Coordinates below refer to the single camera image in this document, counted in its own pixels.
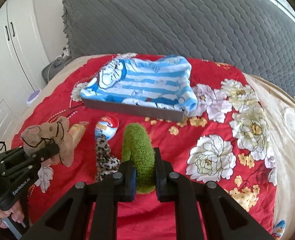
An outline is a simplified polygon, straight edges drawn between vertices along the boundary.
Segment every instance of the beige sheet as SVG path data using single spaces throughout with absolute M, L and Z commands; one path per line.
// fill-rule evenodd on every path
M 40 93 L 37 100 L 26 110 L 6 145 L 10 146 L 13 136 L 19 132 L 23 122 L 33 113 L 43 99 L 52 94 L 71 73 L 82 67 L 90 58 L 81 57 L 60 71 Z M 287 227 L 282 240 L 288 240 L 295 231 L 295 100 L 277 86 L 256 76 L 246 75 L 266 111 L 270 126 L 271 146 L 277 162 L 277 192 L 274 222 L 284 219 Z

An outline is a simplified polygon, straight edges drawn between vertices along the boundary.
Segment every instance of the white wardrobe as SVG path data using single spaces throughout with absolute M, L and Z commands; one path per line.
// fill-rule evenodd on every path
M 48 64 L 33 0 L 7 0 L 0 9 L 0 141 L 27 109 L 29 96 L 45 87 L 41 70 Z

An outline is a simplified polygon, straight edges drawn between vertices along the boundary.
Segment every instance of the green plush toy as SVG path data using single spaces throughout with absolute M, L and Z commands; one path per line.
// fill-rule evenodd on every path
M 144 127 L 131 123 L 123 134 L 122 161 L 132 160 L 136 168 L 137 192 L 150 193 L 155 188 L 155 156 Z

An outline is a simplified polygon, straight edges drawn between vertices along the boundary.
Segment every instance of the red bedspread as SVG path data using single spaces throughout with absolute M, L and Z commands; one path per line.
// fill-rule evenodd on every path
M 270 232 L 276 193 L 275 160 L 269 147 L 266 116 L 241 71 L 227 64 L 188 59 L 192 65 L 191 87 L 199 105 L 189 119 L 175 123 L 84 107 L 76 93 L 83 86 L 81 83 L 89 82 L 112 57 L 116 55 L 90 59 L 76 70 L 36 107 L 13 139 L 12 147 L 22 145 L 19 135 L 26 127 L 55 121 L 60 115 L 68 117 L 70 124 L 89 122 L 72 166 L 59 164 L 40 172 L 41 180 L 29 196 L 32 222 L 76 182 L 94 182 L 94 127 L 102 116 L 113 114 L 120 122 L 116 135 L 109 141 L 114 156 L 121 159 L 125 126 L 138 122 L 175 171 L 201 183 L 217 181 Z M 155 192 L 137 195 L 133 203 L 119 203 L 117 223 L 118 239 L 176 239 L 174 205 L 159 203 Z

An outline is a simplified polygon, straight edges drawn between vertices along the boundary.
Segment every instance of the blue and white striped clothing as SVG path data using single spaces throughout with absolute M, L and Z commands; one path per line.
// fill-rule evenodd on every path
M 190 87 L 191 68 L 186 58 L 175 55 L 156 61 L 114 59 L 80 95 L 92 100 L 192 111 L 197 98 Z

